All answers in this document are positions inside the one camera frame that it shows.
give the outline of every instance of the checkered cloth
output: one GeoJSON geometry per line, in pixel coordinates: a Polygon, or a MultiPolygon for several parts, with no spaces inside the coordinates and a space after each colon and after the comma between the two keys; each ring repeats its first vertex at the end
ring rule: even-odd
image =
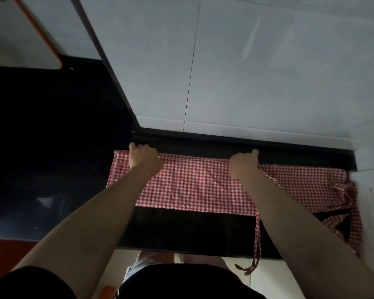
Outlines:
{"type": "MultiPolygon", "coordinates": [[[[255,216],[254,262],[244,269],[251,273],[261,255],[260,217],[242,185],[230,177],[229,160],[172,154],[159,154],[159,158],[163,160],[163,169],[150,179],[136,206],[255,216]]],[[[331,216],[323,223],[343,239],[336,228],[350,216],[347,243],[353,251],[358,250],[362,226],[356,188],[345,170],[284,165],[259,165],[259,168],[311,213],[347,209],[346,214],[331,216]]],[[[129,151],[116,150],[107,186],[128,170],[129,151]]]]}

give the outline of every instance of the black countertop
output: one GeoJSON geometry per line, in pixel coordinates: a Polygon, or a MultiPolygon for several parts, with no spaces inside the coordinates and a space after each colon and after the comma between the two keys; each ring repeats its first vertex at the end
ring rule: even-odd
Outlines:
{"type": "MultiPolygon", "coordinates": [[[[354,169],[351,151],[139,130],[99,61],[63,58],[59,71],[0,68],[0,238],[39,241],[104,189],[115,149],[354,169]]],[[[253,256],[255,218],[136,207],[119,247],[253,256]]],[[[264,227],[263,257],[278,258],[264,227]]]]}

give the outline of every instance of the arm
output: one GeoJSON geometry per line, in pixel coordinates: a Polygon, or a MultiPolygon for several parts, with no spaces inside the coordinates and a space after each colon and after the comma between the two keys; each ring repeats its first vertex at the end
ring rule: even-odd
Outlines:
{"type": "Polygon", "coordinates": [[[148,180],[162,168],[149,145],[130,144],[130,170],[56,226],[14,268],[38,266],[90,299],[148,180]]]}
{"type": "Polygon", "coordinates": [[[257,168],[259,152],[230,159],[306,298],[374,299],[374,273],[351,248],[257,168]]]}

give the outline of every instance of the finger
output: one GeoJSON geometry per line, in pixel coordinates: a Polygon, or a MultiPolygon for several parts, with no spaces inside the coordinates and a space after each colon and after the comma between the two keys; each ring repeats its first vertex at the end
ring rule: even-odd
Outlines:
{"type": "Polygon", "coordinates": [[[130,143],[129,144],[129,152],[130,153],[133,153],[133,151],[136,149],[136,145],[135,145],[135,143],[130,143]]]}

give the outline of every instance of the person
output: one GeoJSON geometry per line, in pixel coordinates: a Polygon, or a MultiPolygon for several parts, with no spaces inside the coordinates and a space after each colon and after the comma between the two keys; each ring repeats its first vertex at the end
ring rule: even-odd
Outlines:
{"type": "MultiPolygon", "coordinates": [[[[374,273],[336,235],[257,168],[258,151],[230,159],[230,175],[260,218],[306,298],[374,299],[374,273]]],[[[0,280],[1,297],[90,299],[130,220],[139,194],[162,168],[149,145],[130,144],[130,170],[56,226],[0,280]]],[[[118,298],[198,295],[264,298],[220,257],[141,252],[118,298]]]]}

